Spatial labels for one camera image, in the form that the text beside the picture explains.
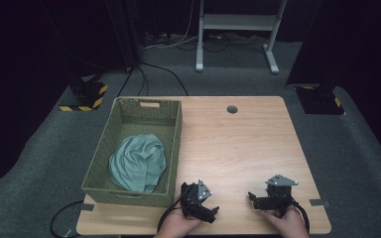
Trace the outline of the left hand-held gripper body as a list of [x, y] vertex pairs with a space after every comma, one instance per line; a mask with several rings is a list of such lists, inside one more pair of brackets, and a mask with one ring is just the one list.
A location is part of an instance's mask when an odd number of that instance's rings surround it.
[[180, 196], [180, 204], [184, 216], [192, 216], [199, 219], [198, 216], [200, 214], [209, 214], [208, 208], [202, 204], [210, 196], [212, 196], [212, 192], [201, 179], [197, 183], [192, 184], [184, 182], [181, 185]]

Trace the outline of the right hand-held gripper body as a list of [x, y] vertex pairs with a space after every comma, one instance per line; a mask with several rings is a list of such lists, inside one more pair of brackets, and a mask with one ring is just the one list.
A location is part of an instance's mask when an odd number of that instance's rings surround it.
[[258, 197], [262, 210], [277, 210], [281, 215], [293, 203], [292, 187], [299, 183], [282, 175], [275, 175], [266, 180], [267, 197]]

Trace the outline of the person's right hand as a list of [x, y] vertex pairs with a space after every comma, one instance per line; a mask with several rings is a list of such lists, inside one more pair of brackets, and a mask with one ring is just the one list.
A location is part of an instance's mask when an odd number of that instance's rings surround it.
[[261, 210], [260, 214], [283, 238], [310, 238], [301, 213], [293, 205], [288, 206], [281, 217], [266, 210]]

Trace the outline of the person's left hand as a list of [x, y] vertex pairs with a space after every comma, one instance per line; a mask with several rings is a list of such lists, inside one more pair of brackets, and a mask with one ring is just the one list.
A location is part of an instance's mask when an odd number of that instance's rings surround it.
[[184, 216], [179, 204], [169, 212], [154, 238], [185, 238], [202, 223], [192, 216]]

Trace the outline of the teal cloth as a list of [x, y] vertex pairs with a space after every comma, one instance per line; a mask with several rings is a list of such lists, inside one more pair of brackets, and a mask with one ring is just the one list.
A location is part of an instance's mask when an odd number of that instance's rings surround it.
[[154, 134], [124, 139], [110, 156], [111, 180], [132, 192], [152, 193], [167, 167], [164, 145]]

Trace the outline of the black yellow striped block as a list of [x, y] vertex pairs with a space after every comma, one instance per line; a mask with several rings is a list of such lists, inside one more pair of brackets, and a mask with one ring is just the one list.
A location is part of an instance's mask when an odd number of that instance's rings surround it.
[[344, 109], [332, 91], [319, 86], [296, 86], [295, 91], [306, 114], [342, 115]]
[[61, 111], [92, 111], [102, 103], [107, 85], [100, 81], [101, 75], [80, 76], [69, 82], [68, 90], [59, 102]]

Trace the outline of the green woven basket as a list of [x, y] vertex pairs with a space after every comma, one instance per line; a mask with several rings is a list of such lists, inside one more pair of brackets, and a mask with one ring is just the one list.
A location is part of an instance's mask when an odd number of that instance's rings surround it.
[[[98, 203], [168, 207], [174, 202], [182, 133], [178, 100], [118, 97], [103, 129], [82, 183]], [[130, 136], [153, 134], [164, 146], [167, 167], [152, 192], [133, 192], [111, 179], [109, 158]]]

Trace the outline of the white metal stand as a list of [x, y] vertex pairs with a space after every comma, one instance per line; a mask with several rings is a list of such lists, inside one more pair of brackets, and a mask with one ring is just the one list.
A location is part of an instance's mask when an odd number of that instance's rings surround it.
[[273, 47], [281, 25], [288, 0], [280, 0], [275, 15], [237, 15], [237, 14], [208, 14], [204, 12], [204, 0], [199, 1], [198, 36], [195, 58], [195, 70], [203, 71], [203, 31], [204, 30], [232, 30], [232, 31], [260, 31], [269, 32], [270, 39], [263, 45], [263, 51], [273, 74], [278, 74]]

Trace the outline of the black stand post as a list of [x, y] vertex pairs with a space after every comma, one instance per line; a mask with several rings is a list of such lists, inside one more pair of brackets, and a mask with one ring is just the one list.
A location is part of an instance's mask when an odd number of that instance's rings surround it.
[[139, 41], [135, 20], [138, 18], [135, 0], [105, 0], [111, 24], [120, 48], [121, 65], [130, 71], [140, 62]]

